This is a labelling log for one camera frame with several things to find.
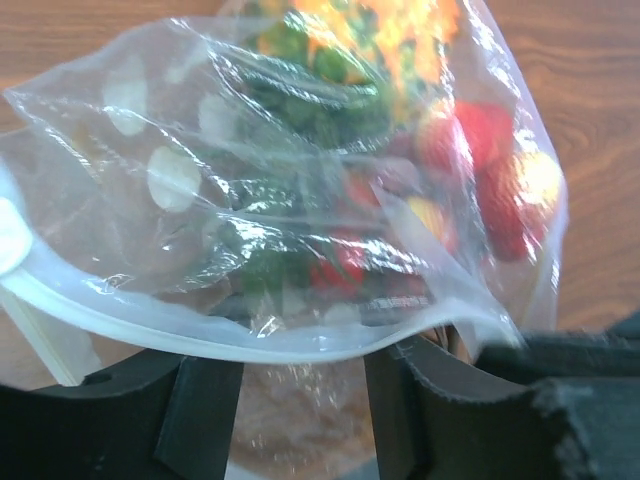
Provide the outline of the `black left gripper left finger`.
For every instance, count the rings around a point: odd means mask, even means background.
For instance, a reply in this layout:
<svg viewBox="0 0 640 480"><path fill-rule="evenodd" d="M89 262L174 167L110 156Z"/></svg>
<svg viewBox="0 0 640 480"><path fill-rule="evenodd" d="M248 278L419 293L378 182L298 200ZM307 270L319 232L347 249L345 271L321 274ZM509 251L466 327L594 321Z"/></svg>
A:
<svg viewBox="0 0 640 480"><path fill-rule="evenodd" d="M222 479L244 366L144 350L76 387L1 388L4 479Z"/></svg>

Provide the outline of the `fake strawberry bunch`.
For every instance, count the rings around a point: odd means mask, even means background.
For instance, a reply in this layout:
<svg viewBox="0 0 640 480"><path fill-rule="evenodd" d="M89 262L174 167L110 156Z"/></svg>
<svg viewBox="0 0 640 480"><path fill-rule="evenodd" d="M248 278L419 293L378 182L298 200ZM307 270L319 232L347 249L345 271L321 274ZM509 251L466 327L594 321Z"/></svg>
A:
<svg viewBox="0 0 640 480"><path fill-rule="evenodd" d="M381 189L401 197L464 272L495 292L501 264L532 272L564 201L556 159L515 145L514 119L487 102L436 101L409 130L392 130L381 100L311 106L301 135L324 149L355 150L362 140L385 163L348 168L341 204L373 215Z"/></svg>

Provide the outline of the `white fake garlic pieces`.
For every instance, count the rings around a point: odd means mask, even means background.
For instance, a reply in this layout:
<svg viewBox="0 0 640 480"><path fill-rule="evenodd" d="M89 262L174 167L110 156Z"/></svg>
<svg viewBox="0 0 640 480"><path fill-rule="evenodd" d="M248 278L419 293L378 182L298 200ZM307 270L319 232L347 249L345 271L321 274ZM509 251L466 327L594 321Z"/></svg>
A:
<svg viewBox="0 0 640 480"><path fill-rule="evenodd" d="M92 129L102 161L127 177L145 208L166 215L230 209L219 170L239 115L211 62L175 67L128 54L110 67Z"/></svg>

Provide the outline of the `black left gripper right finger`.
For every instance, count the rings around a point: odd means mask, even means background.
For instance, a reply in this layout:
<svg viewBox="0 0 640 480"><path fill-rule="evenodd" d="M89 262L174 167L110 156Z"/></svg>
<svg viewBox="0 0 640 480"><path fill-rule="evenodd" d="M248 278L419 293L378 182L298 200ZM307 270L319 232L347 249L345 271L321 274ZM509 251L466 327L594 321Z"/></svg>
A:
<svg viewBox="0 0 640 480"><path fill-rule="evenodd" d="M384 479L635 479L639 375L521 385L413 337L365 358Z"/></svg>

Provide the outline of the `clear zip top bag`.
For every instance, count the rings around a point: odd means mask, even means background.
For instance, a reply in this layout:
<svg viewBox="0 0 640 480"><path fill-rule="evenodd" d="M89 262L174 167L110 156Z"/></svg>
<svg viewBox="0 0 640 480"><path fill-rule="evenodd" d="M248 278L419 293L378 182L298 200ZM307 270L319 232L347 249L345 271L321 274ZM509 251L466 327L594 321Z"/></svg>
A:
<svg viewBox="0 0 640 480"><path fill-rule="evenodd" d="M443 92L419 116L436 101L502 105L516 147L559 164L486 6L456 2ZM55 386L76 387L144 350L241 363L231 441L278 434L276 456L288 465L332 446L355 462L366 356L449 326L471 356L554 327L566 181L533 271L501 264L491 292L401 197L377 189L373 215L342 206L348 168L385 163L379 150L322 149L249 104L239 42L256 30L221 12L165 18L5 91L24 127L1 138L1 301ZM92 133L100 90L128 54L175 67L211 62L239 115L219 170L230 209L145 208L102 161Z"/></svg>

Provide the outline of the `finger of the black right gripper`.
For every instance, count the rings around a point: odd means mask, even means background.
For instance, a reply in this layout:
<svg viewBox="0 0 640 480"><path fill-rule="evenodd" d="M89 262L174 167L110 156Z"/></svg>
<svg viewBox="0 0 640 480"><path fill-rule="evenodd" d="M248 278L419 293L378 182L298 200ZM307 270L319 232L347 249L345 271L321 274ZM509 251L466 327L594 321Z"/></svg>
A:
<svg viewBox="0 0 640 480"><path fill-rule="evenodd" d="M521 385L551 377L637 377L639 313L600 333L532 334L521 347L490 344L474 366Z"/></svg>

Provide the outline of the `fake pineapple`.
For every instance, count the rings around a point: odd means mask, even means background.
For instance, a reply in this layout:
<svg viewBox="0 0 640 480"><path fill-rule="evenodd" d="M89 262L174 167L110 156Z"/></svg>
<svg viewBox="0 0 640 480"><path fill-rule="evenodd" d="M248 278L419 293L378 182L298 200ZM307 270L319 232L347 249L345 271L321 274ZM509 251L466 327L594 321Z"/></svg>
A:
<svg viewBox="0 0 640 480"><path fill-rule="evenodd" d="M459 33L456 1L228 1L247 32L243 96L327 150L371 151L439 97Z"/></svg>

